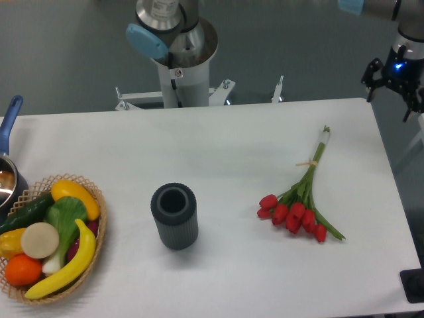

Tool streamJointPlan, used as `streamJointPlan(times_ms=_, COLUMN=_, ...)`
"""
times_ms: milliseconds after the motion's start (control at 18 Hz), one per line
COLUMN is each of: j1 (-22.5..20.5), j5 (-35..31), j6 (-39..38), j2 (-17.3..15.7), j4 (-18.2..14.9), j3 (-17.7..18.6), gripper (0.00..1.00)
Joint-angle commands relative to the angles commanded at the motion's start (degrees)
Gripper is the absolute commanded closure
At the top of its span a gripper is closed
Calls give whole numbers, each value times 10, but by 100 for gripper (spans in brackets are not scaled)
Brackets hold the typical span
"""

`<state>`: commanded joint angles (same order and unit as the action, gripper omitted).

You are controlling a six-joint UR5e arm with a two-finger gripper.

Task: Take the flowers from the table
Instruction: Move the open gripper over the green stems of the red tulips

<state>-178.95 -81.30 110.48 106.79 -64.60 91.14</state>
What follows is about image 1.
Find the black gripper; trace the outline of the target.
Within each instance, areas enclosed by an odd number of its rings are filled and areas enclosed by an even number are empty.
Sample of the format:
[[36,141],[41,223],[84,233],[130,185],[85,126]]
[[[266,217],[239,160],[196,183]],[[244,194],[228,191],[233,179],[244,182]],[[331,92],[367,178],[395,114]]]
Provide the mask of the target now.
[[381,70],[384,85],[392,91],[402,93],[407,105],[402,121],[405,123],[412,113],[423,114],[423,86],[419,87],[423,73],[422,47],[412,42],[393,45],[385,66],[381,59],[373,59],[361,79],[368,92],[367,102],[371,102],[375,90],[381,87],[380,79],[374,79],[374,75]]

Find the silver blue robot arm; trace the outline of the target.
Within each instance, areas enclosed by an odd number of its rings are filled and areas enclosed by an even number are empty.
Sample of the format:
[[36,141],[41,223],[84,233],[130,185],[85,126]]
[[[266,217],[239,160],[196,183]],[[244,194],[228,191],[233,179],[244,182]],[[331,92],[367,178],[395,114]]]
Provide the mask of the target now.
[[[407,111],[423,112],[423,2],[339,1],[339,9],[395,21],[398,36],[385,62],[376,58],[361,82],[367,100],[386,87],[402,96]],[[138,1],[135,24],[126,38],[158,67],[166,108],[209,106],[209,62],[218,48],[217,32],[199,16],[198,1]]]

